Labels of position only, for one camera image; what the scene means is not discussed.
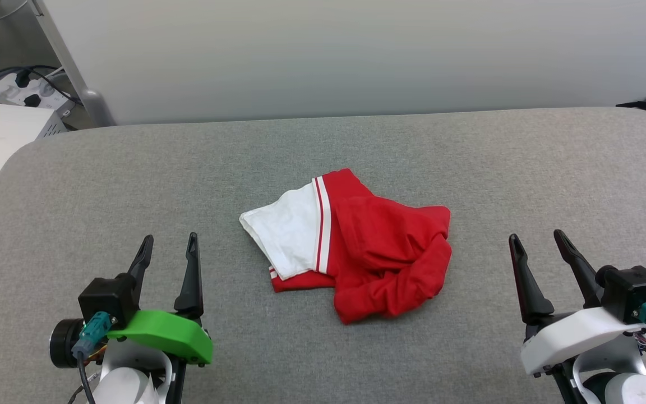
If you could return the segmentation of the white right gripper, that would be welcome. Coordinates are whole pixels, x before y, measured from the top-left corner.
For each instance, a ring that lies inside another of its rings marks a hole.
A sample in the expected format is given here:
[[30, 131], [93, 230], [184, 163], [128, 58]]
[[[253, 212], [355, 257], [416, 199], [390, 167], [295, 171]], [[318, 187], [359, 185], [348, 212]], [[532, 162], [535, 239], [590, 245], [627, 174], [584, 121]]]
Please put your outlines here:
[[[624, 324], [603, 309], [603, 287], [597, 283], [597, 272], [565, 232], [557, 228], [553, 237], [576, 278], [584, 310], [554, 322], [523, 343], [520, 357], [526, 374], [541, 373], [547, 366], [577, 358], [582, 363], [575, 368], [581, 372], [610, 369], [646, 375], [638, 342], [625, 334], [638, 332], [643, 325]], [[537, 284], [528, 254], [515, 233], [509, 236], [509, 248], [522, 321], [537, 325], [553, 315], [553, 304]]]

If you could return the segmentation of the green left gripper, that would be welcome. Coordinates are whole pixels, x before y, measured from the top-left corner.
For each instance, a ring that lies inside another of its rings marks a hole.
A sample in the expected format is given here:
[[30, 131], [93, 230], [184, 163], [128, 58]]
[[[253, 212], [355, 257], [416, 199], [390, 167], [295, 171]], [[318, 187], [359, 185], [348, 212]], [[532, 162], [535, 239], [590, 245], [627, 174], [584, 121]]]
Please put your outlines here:
[[[134, 280], [132, 292], [141, 293], [145, 271], [153, 253], [154, 236], [141, 243], [127, 274]], [[186, 248], [187, 266], [179, 296], [170, 314], [162, 310], [139, 310], [125, 328], [113, 315], [98, 311], [90, 320], [65, 319], [50, 336], [50, 359], [57, 368], [76, 368], [77, 353], [83, 353], [83, 365], [102, 365], [105, 355], [113, 353], [113, 342], [134, 342], [165, 355], [183, 360], [187, 365], [210, 365], [213, 342], [198, 325], [204, 314], [200, 249], [198, 235], [190, 233]]]

